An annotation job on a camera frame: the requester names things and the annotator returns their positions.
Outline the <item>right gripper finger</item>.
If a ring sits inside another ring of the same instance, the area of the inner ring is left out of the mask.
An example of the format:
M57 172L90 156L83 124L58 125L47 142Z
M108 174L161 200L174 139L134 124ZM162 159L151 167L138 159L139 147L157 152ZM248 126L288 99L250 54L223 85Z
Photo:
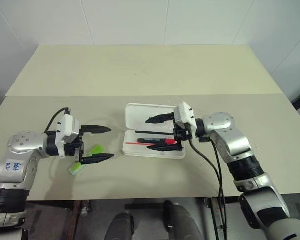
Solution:
M171 112L171 113L160 114L157 116L150 117L145 122L147 124L162 124L166 121L173 121L174 119L175 119L175 115L173 112Z
M153 144L147 147L150 150L153 151L159 151L159 152L173 152L173 151L183 151L183 147L181 143L175 143L175 144Z

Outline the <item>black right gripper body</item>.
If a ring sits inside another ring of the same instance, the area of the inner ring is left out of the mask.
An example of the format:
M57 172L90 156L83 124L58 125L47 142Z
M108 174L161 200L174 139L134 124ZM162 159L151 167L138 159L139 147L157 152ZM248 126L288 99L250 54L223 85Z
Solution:
M191 139L191 125L189 123L182 123L181 126L173 121L173 134L175 140L175 151L182 151L182 142L186 142Z

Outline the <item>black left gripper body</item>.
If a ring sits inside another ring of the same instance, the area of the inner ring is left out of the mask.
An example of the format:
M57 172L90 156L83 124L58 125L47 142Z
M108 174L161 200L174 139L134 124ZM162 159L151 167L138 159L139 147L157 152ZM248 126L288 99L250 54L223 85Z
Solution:
M76 163L84 164L84 142L83 131L80 128L78 135L71 141L64 144L64 151L67 157L74 157Z

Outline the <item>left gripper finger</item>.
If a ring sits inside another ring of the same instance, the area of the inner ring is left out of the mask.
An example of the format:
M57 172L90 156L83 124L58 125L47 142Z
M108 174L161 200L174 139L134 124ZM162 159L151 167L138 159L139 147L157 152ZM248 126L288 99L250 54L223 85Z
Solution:
M81 132L91 133L91 134L103 134L107 132L111 132L112 130L106 126L101 125L81 125Z
M98 164L113 158L115 155L110 153L93 154L92 156L82 157L80 163L82 165Z

